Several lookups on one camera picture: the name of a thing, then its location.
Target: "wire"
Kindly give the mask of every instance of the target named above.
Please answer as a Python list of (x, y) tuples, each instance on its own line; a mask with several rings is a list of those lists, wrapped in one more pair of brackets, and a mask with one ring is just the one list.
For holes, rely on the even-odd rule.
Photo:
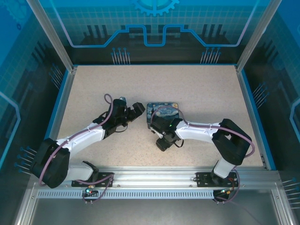
[(237, 170), (232, 170), (232, 171), (234, 171), (234, 172), (236, 173), (236, 176), (238, 177), (238, 187), (237, 187), (236, 192), (234, 193), (234, 195), (233, 195), (230, 199), (228, 199), (228, 200), (226, 199), (226, 202), (225, 202), (225, 203), (229, 203), (229, 202), (231, 202), (233, 199), (235, 199), (236, 195), (237, 195), (238, 192), (240, 191), (240, 175), (239, 175), (239, 173), (238, 173)]
[[(100, 199), (104, 196), (105, 192), (107, 191), (109, 185), (111, 184), (111, 182), (112, 182), (112, 180), (113, 180), (113, 174), (111, 174), (111, 175), (105, 177), (104, 179), (102, 179), (102, 181), (103, 181), (103, 180), (107, 180), (108, 178), (110, 178), (110, 179), (109, 179), (109, 181), (108, 181), (108, 183), (107, 183), (107, 185), (106, 185), (104, 191), (102, 192), (102, 194), (101, 194), (97, 199), (91, 200), (92, 202), (96, 202), (96, 201), (100, 200)], [(88, 201), (85, 199), (84, 195), (82, 196), (82, 199), (85, 201), (85, 203), (88, 202)]]
[(99, 117), (104, 116), (104, 114), (108, 113), (108, 111), (102, 113)]
[(232, 183), (232, 190), (234, 191), (234, 179), (232, 179), (232, 178), (228, 178), (230, 181), (231, 181), (231, 183)]
[(125, 130), (122, 130), (122, 131), (115, 131), (115, 132), (116, 132), (116, 133), (122, 133), (122, 132), (124, 132)]
[[(220, 199), (220, 200), (224, 200), (224, 203), (227, 203), (228, 201), (226, 201), (226, 199), (225, 198), (222, 198), (222, 197), (217, 197), (218, 199)], [(243, 206), (243, 205), (241, 205), (241, 204), (238, 204), (238, 203), (236, 203), (236, 202), (230, 202), (230, 203), (232, 203), (232, 204), (234, 204), (234, 205), (236, 205), (236, 206), (238, 206), (238, 207), (240, 207), (240, 208), (242, 208), (244, 211), (246, 211), (258, 224), (260, 224), (260, 225), (263, 225), (258, 219), (256, 219), (256, 217), (245, 207), (245, 206)]]
[(82, 183), (82, 184), (95, 185), (95, 184), (98, 184), (98, 183), (101, 183), (101, 182), (107, 180), (108, 178), (113, 178), (113, 174), (110, 174), (107, 177), (105, 177), (105, 178), (103, 178), (101, 180), (97, 180), (95, 182), (86, 182), (86, 181), (83, 181), (83, 180), (76, 180), (76, 181), (79, 182), (79, 183)]
[(175, 146), (176, 146), (177, 148), (181, 148), (181, 147), (183, 146), (183, 144), (184, 144), (184, 140), (182, 139), (181, 146), (179, 146), (179, 145), (176, 144), (176, 143), (174, 143), (174, 144), (175, 144)]
[(55, 151), (50, 155), (50, 157), (48, 158), (48, 160), (47, 160), (47, 162), (46, 162), (46, 164), (45, 164), (45, 166), (44, 166), (44, 168), (43, 168), (43, 170), (42, 170), (42, 172), (41, 172), (41, 175), (39, 176), (38, 183), (39, 183), (41, 186), (45, 186), (45, 184), (42, 183), (42, 180), (43, 180), (44, 174), (45, 174), (45, 172), (46, 172), (46, 170), (47, 170), (47, 168), (48, 168), (48, 166), (49, 166), (51, 160), (55, 157), (55, 155), (57, 154), (57, 152), (58, 152), (65, 144), (67, 144), (69, 141), (71, 141), (72, 139), (74, 139), (74, 138), (77, 137), (78, 135), (83, 134), (84, 132), (88, 132), (88, 131), (90, 131), (90, 130), (94, 130), (94, 129), (98, 128), (99, 126), (103, 125), (104, 123), (106, 123), (106, 122), (108, 121), (108, 119), (110, 118), (110, 116), (111, 116), (111, 114), (112, 114), (112, 112), (113, 112), (113, 98), (112, 98), (111, 95), (105, 94), (105, 95), (104, 95), (104, 100), (105, 100), (108, 104), (110, 104), (110, 106), (111, 106), (111, 109), (110, 109), (108, 115), (106, 116), (105, 120), (102, 121), (101, 123), (99, 123), (99, 124), (97, 124), (97, 125), (95, 125), (95, 126), (89, 128), (89, 129), (84, 129), (84, 130), (82, 130), (82, 131), (79, 131), (78, 133), (76, 133), (76, 134), (72, 135), (71, 137), (69, 137), (69, 138), (68, 138), (67, 140), (65, 140), (60, 146), (58, 146), (58, 147), (56, 148), (56, 150), (55, 150)]
[(253, 142), (252, 142), (250, 139), (248, 139), (247, 137), (245, 137), (244, 135), (241, 135), (240, 133), (238, 133), (238, 132), (236, 132), (236, 131), (234, 131), (234, 130), (231, 130), (231, 129), (227, 129), (227, 128), (225, 128), (225, 127), (219, 127), (219, 126), (213, 126), (213, 125), (191, 124), (191, 123), (189, 123), (188, 121), (186, 121), (186, 119), (184, 118), (184, 114), (183, 114), (183, 112), (182, 112), (180, 109), (175, 108), (175, 107), (170, 106), (170, 105), (162, 106), (162, 107), (159, 107), (157, 110), (155, 110), (155, 111), (153, 112), (153, 114), (151, 115), (150, 124), (152, 123), (152, 120), (153, 120), (153, 117), (154, 117), (155, 113), (156, 113), (158, 110), (163, 109), (163, 108), (173, 108), (173, 109), (178, 110), (178, 111), (181, 113), (182, 120), (183, 120), (188, 126), (190, 126), (190, 127), (195, 127), (195, 128), (210, 128), (210, 129), (220, 129), (220, 130), (223, 130), (223, 131), (227, 131), (227, 132), (229, 132), (229, 133), (231, 133), (231, 134), (233, 134), (233, 135), (237, 135), (238, 137), (244, 139), (244, 140), (245, 140), (246, 142), (248, 142), (248, 143), (251, 145), (251, 147), (252, 147), (252, 151), (251, 151), (249, 154), (247, 154), (247, 155), (245, 156), (245, 158), (247, 158), (247, 157), (253, 155), (254, 152), (255, 152), (255, 146), (254, 146)]

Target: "speckled work surface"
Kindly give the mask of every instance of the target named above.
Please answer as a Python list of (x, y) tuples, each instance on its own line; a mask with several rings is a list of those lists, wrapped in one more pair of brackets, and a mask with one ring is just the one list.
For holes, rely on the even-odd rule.
[[(256, 145), (234, 66), (79, 66), (59, 138), (71, 135), (108, 110), (103, 95), (126, 97), (127, 105), (176, 102), (188, 121), (232, 119)], [(182, 148), (161, 152), (158, 136), (147, 129), (146, 112), (124, 133), (113, 134), (78, 153), (72, 162), (98, 166), (213, 166), (220, 154), (213, 144), (186, 140)], [(243, 165), (262, 166), (259, 151)]]

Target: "blue printed backdrop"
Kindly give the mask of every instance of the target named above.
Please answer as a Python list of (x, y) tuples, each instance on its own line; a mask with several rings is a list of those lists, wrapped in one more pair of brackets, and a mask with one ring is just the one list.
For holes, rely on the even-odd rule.
[(41, 3), (76, 64), (236, 63), (269, 0)]
[(300, 8), (283, 0), (245, 66), (276, 167), (300, 179)]
[(65, 68), (26, 0), (0, 0), (0, 49), (0, 218), (13, 224), (29, 179), (20, 150), (44, 139)]

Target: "black mounting plate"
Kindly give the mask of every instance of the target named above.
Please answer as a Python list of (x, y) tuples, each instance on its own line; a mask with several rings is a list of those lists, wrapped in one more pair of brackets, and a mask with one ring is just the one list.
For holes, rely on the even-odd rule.
[[(99, 172), (98, 174), (98, 179), (97, 180), (101, 180), (109, 175), (113, 174), (112, 172)], [(98, 188), (105, 188), (108, 184), (108, 181), (109, 179), (106, 179), (105, 181), (101, 182), (101, 183), (98, 183), (95, 185), (95, 187), (98, 187)], [(75, 187), (75, 188), (87, 188), (89, 185), (87, 184), (82, 184), (82, 183), (79, 183), (75, 180), (72, 181), (72, 184), (71, 184), (72, 187)], [(110, 183), (110, 185), (108, 186), (109, 188), (111, 188), (113, 186), (113, 180), (112, 182)]]
[[(210, 176), (211, 172), (197, 172), (196, 177), (194, 178), (194, 181), (197, 182), (198, 188), (219, 188), (220, 186), (217, 186)], [(234, 180), (234, 186), (237, 187), (239, 185), (237, 175), (235, 172), (230, 172), (228, 177), (225, 179), (228, 182), (224, 182), (222, 184), (223, 188), (231, 188), (233, 184), (228, 179), (232, 178)]]

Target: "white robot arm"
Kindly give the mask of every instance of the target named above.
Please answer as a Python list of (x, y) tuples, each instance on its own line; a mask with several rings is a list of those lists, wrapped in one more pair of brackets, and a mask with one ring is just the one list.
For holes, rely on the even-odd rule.
[(183, 119), (166, 120), (154, 117), (150, 125), (150, 129), (159, 136), (156, 145), (161, 151), (165, 151), (181, 139), (195, 139), (215, 144), (222, 156), (211, 173), (215, 183), (220, 183), (232, 169), (242, 164), (250, 146), (249, 141), (222, 128), (237, 132), (251, 142), (251, 138), (229, 119), (224, 119), (221, 123), (202, 124), (186, 122)]
[[(65, 180), (97, 181), (98, 169), (94, 165), (86, 161), (72, 165), (69, 163), (70, 159), (89, 145), (115, 133), (117, 127), (126, 127), (144, 111), (145, 108), (141, 103), (133, 104), (133, 109), (131, 109), (127, 107), (125, 98), (113, 100), (108, 110), (111, 112), (110, 116), (104, 117), (103, 115), (107, 112), (103, 113), (85, 129), (72, 136), (56, 141), (50, 138), (45, 139), (33, 159), (30, 172), (39, 178), (42, 177), (42, 181), (50, 188), (57, 187)], [(48, 160), (51, 161), (48, 166), (45, 166)]]

